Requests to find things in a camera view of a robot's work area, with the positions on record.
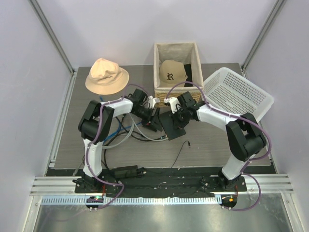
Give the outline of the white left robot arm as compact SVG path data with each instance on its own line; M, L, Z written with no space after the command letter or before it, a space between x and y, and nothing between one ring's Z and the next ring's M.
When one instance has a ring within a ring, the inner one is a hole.
M99 192L105 182L98 176L102 173L101 156L103 144L109 135L112 120L120 115L133 114L143 127L162 131L159 122L159 98L149 96L141 89L113 101L91 101L78 125L84 142L85 157L82 177L75 181L77 188L93 193Z

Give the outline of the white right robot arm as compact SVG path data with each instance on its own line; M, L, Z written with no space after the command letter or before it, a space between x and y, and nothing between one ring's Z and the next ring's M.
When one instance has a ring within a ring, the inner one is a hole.
M218 173L218 185L224 191L235 186L249 159L267 144L251 113L232 115L217 109L206 100L196 102L189 92L176 98L166 97L164 103L171 108L168 118L163 120L167 123L164 131L169 140L185 135L184 128L191 120L212 124L226 132L231 156Z

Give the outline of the dark grey network switch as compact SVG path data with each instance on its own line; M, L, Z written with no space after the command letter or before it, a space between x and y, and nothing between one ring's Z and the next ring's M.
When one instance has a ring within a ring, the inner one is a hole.
M185 129L179 129L174 125L171 114L171 111L167 111L159 115L159 121L169 141L186 135Z

